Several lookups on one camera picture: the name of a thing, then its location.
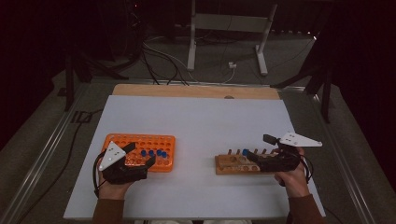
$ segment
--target blue object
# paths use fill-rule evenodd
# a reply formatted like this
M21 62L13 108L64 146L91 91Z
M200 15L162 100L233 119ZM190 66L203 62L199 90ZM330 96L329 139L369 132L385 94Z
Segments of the blue object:
M248 149L244 149L244 150L242 150L242 156L246 156L248 154Z

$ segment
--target white tabletop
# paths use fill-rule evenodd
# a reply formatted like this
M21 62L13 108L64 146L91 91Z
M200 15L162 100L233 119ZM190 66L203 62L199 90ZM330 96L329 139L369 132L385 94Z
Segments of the white tabletop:
M125 218L285 217L287 194L272 176L216 175L215 156L229 148L272 149L262 135L281 137L286 132L293 127L281 100L109 96L64 218L92 217L92 167L109 133L176 138L173 171L149 173L148 179L135 182L126 195ZM324 216L314 181L308 186Z

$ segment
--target wire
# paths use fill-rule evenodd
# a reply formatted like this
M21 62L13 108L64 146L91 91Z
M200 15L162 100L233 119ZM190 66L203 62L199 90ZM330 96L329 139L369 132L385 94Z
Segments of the wire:
M103 158L103 157L105 156L105 154L106 154L106 150L103 151L103 152L101 152L101 153L96 157L95 162L93 163L93 169L92 169L92 180L93 180L93 187L94 187L94 191L93 191L93 192L95 193L96 197L98 197L98 198L99 198L99 188L100 188L103 184L105 184L106 181L103 181L103 182L98 186L98 184L96 183L96 169L97 169L97 164L98 164L99 160L100 160L101 158Z
M70 144L70 148L69 148L69 152L67 155L67 159L66 162L64 163L64 167L61 169L61 172L55 177L55 179L52 181L52 183L47 187L46 190L44 190L44 192L38 197L38 199L27 209L27 211L18 219L17 223L20 224L23 222L23 220L27 217L27 215L35 208L35 206L44 198L44 196L52 189L52 187L56 184L56 182L59 180L59 178L61 178L62 174L64 173L64 170L66 169L67 165L70 162L70 159L72 157L72 152L73 152L73 147L74 144L76 142L76 138L77 138L77 134L79 129L81 128L81 125L84 123L84 121L90 120L92 118L92 115L102 112L103 109L100 110L96 110L93 112L88 112L87 117L85 117L77 126L74 135L73 135L73 139L72 142Z
M277 64L277 65L271 67L270 69L268 69L268 73L270 73L274 68L276 68L276 67L278 67L278 66L280 66L280 65L282 65L282 64L284 64L284 63L288 63L288 62L290 62L291 60L297 58L301 53L304 52L304 50L306 50L306 48L308 48L309 44L310 44L312 41L314 41L314 40L315 40L315 38L311 39L311 40L305 45L305 47L304 47L302 50L300 50L300 52L298 52L296 55L294 55L292 58L287 59L285 62L279 63L279 64Z
M145 40L145 42L150 42L152 40L161 39L161 38L165 38L165 36L163 36L163 35L154 36L151 39Z
M231 75L231 77L227 81L221 82L220 84L226 84L227 82L231 81L231 79L233 79L233 75L235 75L235 68L233 68L233 74Z
M145 52L142 53L143 56L143 63L146 65L149 74L151 75L152 80L157 83L157 85L160 85L160 83L158 82L157 78L154 76L154 72L152 71L152 67L151 65L149 65L148 60L146 58L146 54Z
M308 178L308 180L314 175L314 164L312 163L312 161L311 160L309 160L306 156L304 156L304 155L301 155L306 161L308 161L308 163L309 163L309 166L308 166L308 164L304 161L303 162L303 164L305 164L306 165L306 169L308 170L308 171L310 171L310 175L308 175L307 176L307 178Z
M264 85L264 83L262 83L262 79L261 77L259 77L258 74L256 74L256 71L254 71L254 69L251 67L250 63L243 61L244 63L246 63L248 65L248 67L250 68L251 73L260 81L260 85Z
M100 184L99 186L98 186L98 188L100 188L102 185L104 185L105 183L107 182L107 180L104 180L103 182L102 182L102 184Z
M220 12L221 12L221 0L219 0L218 15L220 15ZM233 19L233 17L231 17L231 19L230 19L230 24L228 25L226 31L228 31L228 30L230 29L231 20L232 20L232 19ZM208 36L210 36L210 35L212 35L212 34L217 38L217 41L211 41L211 40L207 40L207 39L206 39ZM244 40L244 39L246 39L247 37L251 36L252 34L253 34L253 33L248 32L248 33L245 33L245 35L244 35L242 38L231 38L231 37L222 35L219 31L216 32L216 31L214 31L214 30L210 30L206 35L204 35L203 37L195 38L195 40L202 40L203 42L205 42L205 44L198 44L198 43L196 43L197 46L202 46L202 45L217 45L217 44L227 44L227 45L228 45L228 44L232 44L232 43L235 43L235 42L237 42L237 41L240 41L240 40ZM225 38L231 39L232 41L221 42L221 37L225 37Z
M232 24L232 22L233 22L233 16L230 16L230 21L229 21L229 23L228 23L228 26L227 26L227 31L230 29L230 26L231 26L231 24ZM225 54L225 51L227 50L227 48L228 48L228 43L226 44L226 46L225 46L225 48L224 48L224 51L223 51L223 53L222 53L222 55L221 55L221 60L220 60L220 73L222 74L222 75L224 75L223 73L222 73L222 71L221 71L221 68L222 68L222 61L223 61L223 59L224 59L224 54Z
M148 51L152 51L154 53L157 53L157 54L153 54L153 53L148 53L148 52L145 51L145 53L147 53L148 55L152 55L152 56L155 56L155 57L159 57L159 58L165 59L166 61L170 62L174 66L175 74L170 79L168 79L168 82L166 83L166 85L169 85L171 83L171 81L174 80L177 77L177 75L179 75L181 83L183 85L189 86L189 83L187 83L186 80L184 80L184 78L181 75L180 70L178 69L177 65L174 63L174 61L172 61L172 59L169 56L161 54L161 53L159 53L159 52L157 52L157 51L155 51L153 49L147 49L145 47L143 47L143 50L148 50Z
M200 84L200 81L196 80L196 79L191 75L191 73L189 72L189 70L188 70L188 68L187 68L187 65L184 64L181 60L179 60L178 58L176 58L176 57L174 57L174 56L172 56L172 55L170 55L170 54L161 52L161 51L159 51L159 50L157 50L157 49L153 49L153 48L151 48L149 45L147 45L145 42L143 42L143 45L146 46L148 49L152 49L153 51L155 51L155 52L157 52L157 53L160 53L160 54L162 54L162 55L165 55L165 56L168 56L168 57L170 57L170 58L172 58L172 59L175 59L178 63L180 63L181 65L183 65L183 67L186 69L187 73L189 74L190 78L191 78L193 81L195 81L195 82L197 82L198 84Z
M125 43L123 46L121 56L127 56L128 62L107 67L104 64L100 63L99 61L91 58L88 55L82 55L82 59L86 62L86 64L91 69L99 70L99 71L103 72L104 74L107 74L115 79L128 79L128 77L123 77L123 76L119 75L118 72L131 67L132 65L135 64L135 62L137 62L138 58L140 57L140 52L141 52L141 47L142 47L141 43L143 42L143 33L144 33L144 30L146 29L145 24L142 24L141 20L132 11L128 10L129 1L122 0L122 3L123 3L124 11L125 11L124 19L126 20L126 26L125 26L125 33L124 33ZM61 33L63 34L63 37L65 38L65 40L67 40L67 43L70 46L75 46L75 43L72 43L72 42L70 42L70 40L67 39L67 35L65 34L61 25L60 25L60 30L61 30Z
M335 219L337 219L338 220L338 222L340 222L341 224L343 224L344 222L343 221L341 221L341 219L338 217L338 216L336 216L335 215L335 213L334 212L332 212L329 208L327 208L327 207L325 207L325 206L323 206L323 208L326 210L326 211L328 211L330 214L332 214L334 217L335 217Z
M251 33L251 32L250 33L244 32L241 34L244 34L244 35L240 38L232 38L230 36L223 35L222 32L213 31L212 33L209 32L207 35L205 35L203 37L195 38L196 40L200 40L200 42L202 42L202 43L197 42L196 45L197 46L219 45L219 44L227 44L228 45L228 44L233 44L233 43L236 43L236 42L239 42L242 40L246 40L249 37L251 37L252 35L254 35L254 33ZM213 35L215 37L215 40L208 39L210 37L210 35Z

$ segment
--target metal rail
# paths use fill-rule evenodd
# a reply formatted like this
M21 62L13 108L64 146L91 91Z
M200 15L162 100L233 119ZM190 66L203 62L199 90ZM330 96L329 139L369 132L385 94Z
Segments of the metal rail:
M35 185L40 179L43 171L47 167L53 152L55 151L58 143L62 139L64 135L64 131L66 130L68 124L73 115L73 111L76 107L77 102L80 100L81 96L87 90L88 85L81 83L76 92L76 101L71 105L68 112L64 112L60 121L56 125L54 131L52 132L47 144L41 150L40 155L37 157L29 172L23 179L17 193L14 195L11 203L8 205L5 213L0 219L0 223L2 224L11 224L15 223L19 216L21 215L21 211L23 207L26 205L30 195L32 194Z
M318 117L321 118L322 115L318 106L320 104L320 100L318 96L316 95L310 100L314 107L315 113L317 113ZM357 180L355 179L352 171L350 170L347 159L343 154L343 150L337 143L332 131L329 130L329 127L325 123L324 119L320 120L320 124L323 128L324 134L330 140L329 143L332 148L332 153L335 157L335 162L337 163L338 168L340 169L341 176L343 177L344 182L346 183L346 188L349 191L349 195L352 199L352 202L355 204L355 208L358 212L358 215L361 218L361 223L375 224L376 222L373 217L373 214L371 213L368 204L364 199L364 196L361 192L361 188L359 187Z

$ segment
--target hand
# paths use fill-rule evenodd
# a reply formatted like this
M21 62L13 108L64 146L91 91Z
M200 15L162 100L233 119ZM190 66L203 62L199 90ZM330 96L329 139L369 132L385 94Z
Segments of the hand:
M304 155L304 150L301 147L297 147L297 150L300 155ZM290 198L299 198L310 194L304 171L304 166L300 163L293 171L275 173L275 179L279 183L282 180L285 183L286 192Z
M101 171L98 170L98 173L99 173L99 185L103 183L99 187L99 199L124 200L126 191L128 190L129 187L131 187L131 185L134 182L126 183L122 185L115 185L115 184L113 185L105 181Z

